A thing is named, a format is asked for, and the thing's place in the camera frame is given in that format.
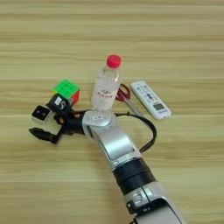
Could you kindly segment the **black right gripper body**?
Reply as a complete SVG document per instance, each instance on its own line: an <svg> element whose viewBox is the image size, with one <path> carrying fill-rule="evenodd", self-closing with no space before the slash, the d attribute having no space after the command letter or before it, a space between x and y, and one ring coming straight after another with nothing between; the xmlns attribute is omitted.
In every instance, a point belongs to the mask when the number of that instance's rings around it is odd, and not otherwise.
<svg viewBox="0 0 224 224"><path fill-rule="evenodd" d="M86 110L71 111L65 115L56 114L54 120L57 124L60 124L63 128L65 135L84 134L83 130L83 117L86 114Z"/></svg>

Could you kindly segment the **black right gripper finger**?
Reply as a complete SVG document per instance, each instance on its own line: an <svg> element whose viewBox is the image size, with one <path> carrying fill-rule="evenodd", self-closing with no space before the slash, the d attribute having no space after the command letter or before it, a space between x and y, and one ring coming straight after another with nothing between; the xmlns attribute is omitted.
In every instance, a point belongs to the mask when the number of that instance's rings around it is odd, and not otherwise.
<svg viewBox="0 0 224 224"><path fill-rule="evenodd" d="M54 135L53 133L51 133L49 131L45 131L41 128L31 128L31 129L29 129L29 131L36 138L50 142L52 144L57 144L59 142L59 140L61 139L61 137L64 135L63 128L60 128L59 132L56 135Z"/></svg>

